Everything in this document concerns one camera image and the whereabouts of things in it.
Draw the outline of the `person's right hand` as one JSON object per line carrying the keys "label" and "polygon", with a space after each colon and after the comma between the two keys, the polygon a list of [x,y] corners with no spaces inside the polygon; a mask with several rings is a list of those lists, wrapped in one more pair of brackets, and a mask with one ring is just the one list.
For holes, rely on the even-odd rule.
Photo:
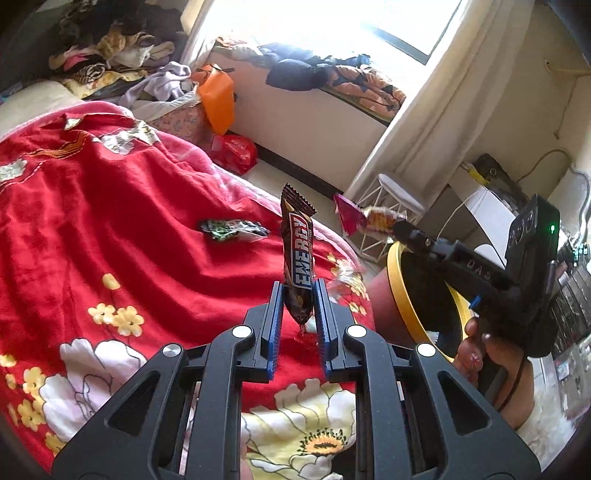
{"label": "person's right hand", "polygon": [[466,338],[458,347],[453,366],[475,387],[484,367],[491,365],[497,370],[494,374],[505,371],[504,382],[492,403],[504,420],[518,430],[535,406],[533,366],[519,346],[483,333],[479,321],[480,318],[473,317],[466,323]]}

